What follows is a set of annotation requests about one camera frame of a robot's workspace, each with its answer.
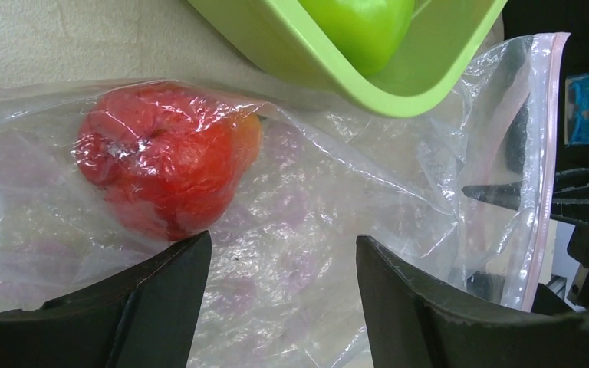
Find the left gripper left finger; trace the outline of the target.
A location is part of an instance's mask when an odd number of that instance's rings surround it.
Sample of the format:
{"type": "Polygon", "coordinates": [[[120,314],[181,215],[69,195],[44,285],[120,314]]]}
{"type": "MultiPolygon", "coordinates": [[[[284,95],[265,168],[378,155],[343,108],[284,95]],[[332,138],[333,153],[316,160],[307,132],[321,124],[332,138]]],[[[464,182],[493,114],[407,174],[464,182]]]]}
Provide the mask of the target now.
{"type": "Polygon", "coordinates": [[[212,240],[202,232],[37,310],[0,313],[0,367],[184,367],[212,240]]]}

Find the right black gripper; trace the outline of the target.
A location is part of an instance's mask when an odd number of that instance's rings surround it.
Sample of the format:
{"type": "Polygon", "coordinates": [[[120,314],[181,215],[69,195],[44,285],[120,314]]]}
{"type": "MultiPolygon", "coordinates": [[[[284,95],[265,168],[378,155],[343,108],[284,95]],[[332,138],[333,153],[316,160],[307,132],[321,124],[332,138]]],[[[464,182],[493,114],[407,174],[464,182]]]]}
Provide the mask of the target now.
{"type": "MultiPolygon", "coordinates": [[[[589,224],[589,168],[557,172],[544,185],[472,185],[464,186],[462,192],[471,199],[511,210],[534,203],[542,215],[559,222],[589,224]]],[[[574,227],[566,252],[579,263],[574,277],[565,281],[553,277],[547,284],[539,284],[532,313],[558,315],[576,307],[589,308],[589,225],[574,227]]]]}

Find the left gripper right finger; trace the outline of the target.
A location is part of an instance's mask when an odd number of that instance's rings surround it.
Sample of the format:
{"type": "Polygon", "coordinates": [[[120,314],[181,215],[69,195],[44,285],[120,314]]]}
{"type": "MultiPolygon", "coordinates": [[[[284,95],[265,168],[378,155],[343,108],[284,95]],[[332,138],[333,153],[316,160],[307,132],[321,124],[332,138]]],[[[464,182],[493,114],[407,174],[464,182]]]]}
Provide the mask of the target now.
{"type": "Polygon", "coordinates": [[[368,235],[357,281],[376,367],[589,367],[589,309],[555,316],[485,301],[368,235]]]}

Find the clear zip top bag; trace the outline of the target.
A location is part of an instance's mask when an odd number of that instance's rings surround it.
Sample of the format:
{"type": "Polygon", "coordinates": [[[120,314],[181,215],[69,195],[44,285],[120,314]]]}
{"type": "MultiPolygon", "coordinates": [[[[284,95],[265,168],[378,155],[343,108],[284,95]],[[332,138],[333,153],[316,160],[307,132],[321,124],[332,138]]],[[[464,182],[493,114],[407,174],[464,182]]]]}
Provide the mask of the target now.
{"type": "MultiPolygon", "coordinates": [[[[357,367],[370,356],[355,239],[371,235],[459,290],[527,311],[548,215],[464,186],[553,179],[568,35],[504,41],[409,119],[295,110],[204,87],[255,113],[257,160],[209,232],[212,256],[187,367],[357,367]]],[[[80,173],[77,132],[105,93],[157,80],[0,90],[0,312],[46,301],[169,246],[120,224],[80,173]]]]}

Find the red fake tomato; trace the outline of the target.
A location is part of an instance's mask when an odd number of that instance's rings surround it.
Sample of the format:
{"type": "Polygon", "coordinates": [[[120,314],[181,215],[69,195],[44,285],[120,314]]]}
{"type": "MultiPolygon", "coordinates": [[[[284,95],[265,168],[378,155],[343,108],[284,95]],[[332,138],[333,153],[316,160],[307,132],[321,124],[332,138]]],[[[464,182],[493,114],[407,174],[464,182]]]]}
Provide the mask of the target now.
{"type": "Polygon", "coordinates": [[[121,225],[178,241],[222,216],[261,140],[255,113],[165,81],[105,93],[73,154],[121,225]]]}

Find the green fake fruit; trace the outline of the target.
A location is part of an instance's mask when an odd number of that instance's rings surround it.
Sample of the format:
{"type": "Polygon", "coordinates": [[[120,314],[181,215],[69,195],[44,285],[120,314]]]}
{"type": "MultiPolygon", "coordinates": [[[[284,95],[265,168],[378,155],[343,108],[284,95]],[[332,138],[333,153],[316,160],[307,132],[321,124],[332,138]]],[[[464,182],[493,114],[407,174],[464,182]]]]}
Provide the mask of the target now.
{"type": "Polygon", "coordinates": [[[385,68],[415,9],[409,0],[300,0],[304,10],[362,75],[385,68]]]}

